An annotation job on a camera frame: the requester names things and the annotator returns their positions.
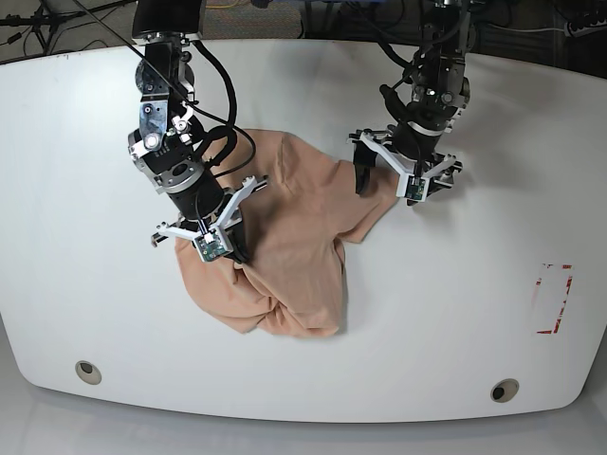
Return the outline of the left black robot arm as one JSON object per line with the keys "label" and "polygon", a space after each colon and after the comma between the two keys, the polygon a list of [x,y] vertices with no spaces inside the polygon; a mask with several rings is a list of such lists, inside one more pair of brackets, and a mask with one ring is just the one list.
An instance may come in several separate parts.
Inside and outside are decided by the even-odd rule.
{"label": "left black robot arm", "polygon": [[414,206],[454,185],[463,164],[453,154],[436,151],[441,136],[452,130],[469,105],[465,75],[470,2],[419,3],[421,37],[411,60],[402,59],[385,40],[383,52],[402,68],[401,78],[379,88],[395,121],[383,130],[360,129],[349,135],[354,145],[355,192],[371,185],[371,170],[380,157],[396,173],[396,196]]}

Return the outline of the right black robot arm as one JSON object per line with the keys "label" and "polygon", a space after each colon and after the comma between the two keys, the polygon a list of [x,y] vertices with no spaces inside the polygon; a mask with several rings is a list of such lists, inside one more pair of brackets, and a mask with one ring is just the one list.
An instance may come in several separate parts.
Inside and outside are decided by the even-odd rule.
{"label": "right black robot arm", "polygon": [[[179,211],[175,223],[157,226],[152,245],[181,239],[204,263],[227,257],[244,264],[249,255],[240,206],[267,180],[248,176],[233,188],[223,187],[212,172],[244,132],[236,125],[230,76],[201,42],[204,8],[202,1],[138,2],[132,38],[144,48],[135,76],[141,99],[128,152],[155,191],[167,194]],[[212,64],[227,90],[228,116],[210,130],[197,118],[190,46]]]}

